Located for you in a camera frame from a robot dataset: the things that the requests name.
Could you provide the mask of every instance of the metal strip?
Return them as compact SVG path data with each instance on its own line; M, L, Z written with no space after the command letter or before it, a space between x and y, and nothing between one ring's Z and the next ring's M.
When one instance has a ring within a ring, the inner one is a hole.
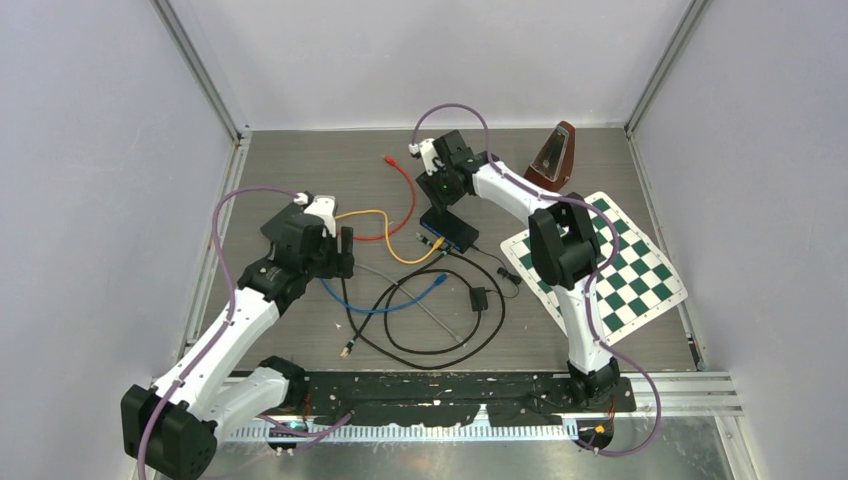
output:
M302 421L293 424L302 425ZM321 432L329 427L307 422L310 432ZM531 427L490 427L488 420L475 419L464 427L360 427L346 426L327 435L322 442L328 443L376 443L376 442L485 442L527 440L576 440L577 421L565 419L562 425ZM227 438L228 443L299 443L313 438L272 434L271 426L262 420L254 420L236 430Z
M727 462L730 464L730 471L733 472L733 478L757 480L760 476L751 452L748 450L745 436L739 427L741 421L743 419L716 417L716 428L724 453L727 455Z
M686 46L686 42L689 40L689 37L698 25L698 20L701 18L701 14L704 13L704 9L710 2L711 0L692 0L689 4L689 8L686 9L686 13L683 14L683 18L677 25L674 35L671 37L671 42L669 42L663 56L660 58L657 68L654 69L654 73L648 81L648 86L645 87L645 91L642 92L642 96L639 98L639 102L636 103L636 108L633 110L633 114L630 115L630 120L627 121L627 124L624 127L624 131L627 133L628 137L632 135L636 130L636 127L639 126L639 122L642 120L642 117L645 115L645 112L654 100L654 96L657 94L657 91L662 85L662 82L665 80L666 75L669 70L671 70L671 67L680 55L680 52L683 50L683 47Z
M654 206L654 190L653 187L651 187L651 182L648 180L648 175L645 171L645 162L642 160L642 154L639 151L639 145L635 134L627 136L627 144L630 147L630 154L633 157L633 163L636 165L636 176L639 178L639 184L642 186L642 193L645 195L645 204L648 206L648 215L651 217L651 223L653 223L654 231L657 234L657 244L660 249L665 252L669 260L674 263L675 256L669 248L669 245L666 243L665 236L663 235L662 221L660 220L659 212ZM698 341L698 339L702 337L700 335L700 329L696 328L692 321L692 315L690 314L688 307L689 302L691 302L691 300L687 298L683 302L679 303L677 305L677 311L680 313L680 319L683 322L683 330L685 330L686 334L693 342L695 342L698 355L701 357L701 361L696 363L696 367L698 370L706 370L709 367L709 362L707 361L707 355L705 354L703 345L701 345Z
M622 374L630 379L636 400L636 412L616 414L622 417L650 417L656 399L648 381L640 374ZM742 405L730 376L723 372L656 373L651 378L662 400L664 417L743 415ZM597 415L568 415L569 418L600 418Z
M233 156L230 160L230 165L227 168L227 173L224 176L218 198L221 198L224 193L234 190L241 181L241 174L244 170L245 159L250 148L250 132L247 132L242 138L238 146L233 151ZM233 205L236 199L227 202L222 209L222 218L219 219L221 241L224 240L227 233L227 226L230 223L230 216L233 211ZM206 232L206 251L203 254L203 260L200 267L200 272L195 282L194 295L191 302L191 308L188 313L188 320L185 332L185 341L182 343L183 350L194 344L200 337L200 330L203 324L203 315L206 313L206 304L209 301L209 293L212 291L212 281L215 279L215 271L218 268L218 257L215 255L215 249L212 248L212 241L209 240L212 234L212 225L210 222L209 229Z
M171 2L169 0L150 0L150 3L153 4L153 7L156 8L156 11L159 13L159 18L162 19L162 23L165 24L165 27L168 29L168 33L171 34L171 38L173 38L174 43L177 44L180 54L183 56L183 59L185 59L189 70L191 70L192 75L194 75L195 80L197 80L197 83L203 91L203 94L206 96L206 99L209 100L209 104L212 106L212 109L215 110L215 114L218 115L218 119L221 121L224 129L226 129L227 133L230 134L230 138L232 138L233 142L238 141L241 136L241 132L238 127L236 127L236 123L233 120L232 115L230 115L230 112L227 110L227 106L224 104L223 99L221 99L221 95L218 94L218 90L215 88L215 84L212 82L209 72L206 70L206 67L203 66L203 62L200 60L200 55L198 55L197 50L191 43L191 39L189 39L188 33L186 33L183 24L177 17Z

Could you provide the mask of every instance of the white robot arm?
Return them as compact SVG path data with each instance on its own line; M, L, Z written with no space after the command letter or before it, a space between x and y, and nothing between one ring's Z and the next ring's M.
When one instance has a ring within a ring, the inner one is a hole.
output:
M192 349L151 388L133 385L124 394L121 420L128 455L138 457L142 432L154 408L175 384L179 388L153 419L145 462L180 480L199 477L218 442L256 415L302 404L308 389L304 370L278 357L263 360L235 386L223 392L221 388L247 349L303 295L310 280L353 275L353 230L342 228L339 251L334 215L333 197L302 194L266 224L273 222L274 256L245 269L238 280L231 320L228 313L233 306L228 304Z
M424 162L425 171L416 181L433 204L435 212L428 215L438 216L470 194L496 203L529 227L533 266L559 300L563 318L559 326L568 336L568 368L575 380L572 393L583 402L603 396L617 382L619 371L615 358L594 340L586 315L584 302L589 301L595 331L604 331L594 281L584 296L600 256L588 212L543 199L551 192L515 175L503 162L496 160L500 171L496 170L487 162L486 152L475 155L457 131L410 145L410 153ZM562 236L561 229L568 233Z

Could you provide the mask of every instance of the chessboard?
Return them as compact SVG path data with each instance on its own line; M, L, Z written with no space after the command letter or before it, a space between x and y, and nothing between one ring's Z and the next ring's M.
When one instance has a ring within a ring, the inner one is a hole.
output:
M685 300L688 294L668 258L609 196L597 192L585 200L609 217L621 237L621 252L598 275L596 287L607 342L612 345ZM612 233L600 217L592 212L589 215L601 247L601 265L612 253ZM501 243L501 250L565 332L556 295L533 269L529 232L508 238Z

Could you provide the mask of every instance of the cable connector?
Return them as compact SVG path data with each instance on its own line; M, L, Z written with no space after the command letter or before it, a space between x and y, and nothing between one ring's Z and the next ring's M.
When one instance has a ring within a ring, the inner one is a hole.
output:
M301 207L309 204L309 195L305 192L298 193L296 197L294 197L294 203L300 205Z
M501 278L508 279L514 285L521 285L521 276L515 273L509 273L509 270L505 269L504 267L498 267L498 275L500 275Z
M433 242L431 242L429 238L425 237L424 235L418 232L415 232L415 238L417 238L419 242L423 243L424 245L427 245L428 247L433 246Z
M347 342L347 345L345 345L345 348L342 349L342 353L340 353L339 356L342 358L347 358L347 356L350 355L350 351L353 350L354 343L356 343L356 340L351 340Z

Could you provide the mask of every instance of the white enclosure wall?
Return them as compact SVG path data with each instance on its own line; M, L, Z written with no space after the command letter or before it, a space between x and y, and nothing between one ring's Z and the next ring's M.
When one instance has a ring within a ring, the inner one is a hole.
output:
M148 1L0 6L0 478L127 478L232 151Z
M230 110L276 130L409 127L448 101L494 126L621 126L689 0L177 3ZM447 124L477 127L429 125Z
M713 2L637 141L769 478L845 478L848 4Z

